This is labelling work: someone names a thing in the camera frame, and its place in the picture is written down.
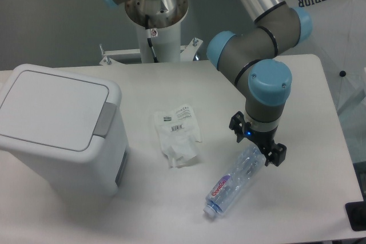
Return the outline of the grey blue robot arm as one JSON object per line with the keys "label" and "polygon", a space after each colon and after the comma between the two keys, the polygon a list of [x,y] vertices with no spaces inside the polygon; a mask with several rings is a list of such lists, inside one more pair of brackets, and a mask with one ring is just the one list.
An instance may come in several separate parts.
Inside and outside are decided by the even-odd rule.
{"label": "grey blue robot arm", "polygon": [[[124,5],[136,25],[144,63],[182,60],[179,34],[164,36],[186,16],[188,0],[104,0]],[[287,65],[275,61],[284,51],[307,39],[312,32],[310,15],[285,0],[241,0],[255,29],[248,35],[218,33],[208,44],[207,57],[245,97],[244,112],[236,113],[229,127],[237,140],[252,141],[266,162],[280,165],[285,145],[275,142],[275,133],[291,92],[292,74]]]}

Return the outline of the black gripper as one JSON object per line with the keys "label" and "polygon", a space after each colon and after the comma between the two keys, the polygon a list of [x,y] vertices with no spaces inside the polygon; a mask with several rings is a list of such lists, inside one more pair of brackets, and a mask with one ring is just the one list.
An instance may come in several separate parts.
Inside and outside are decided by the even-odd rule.
{"label": "black gripper", "polygon": [[253,142],[262,153],[265,153],[265,166],[273,164],[280,166],[286,157],[287,147],[281,143],[275,144],[274,138],[277,127],[271,131],[260,132],[254,130],[249,122],[245,122],[244,115],[238,111],[229,122],[229,128],[236,135],[236,142],[240,143],[244,138]]}

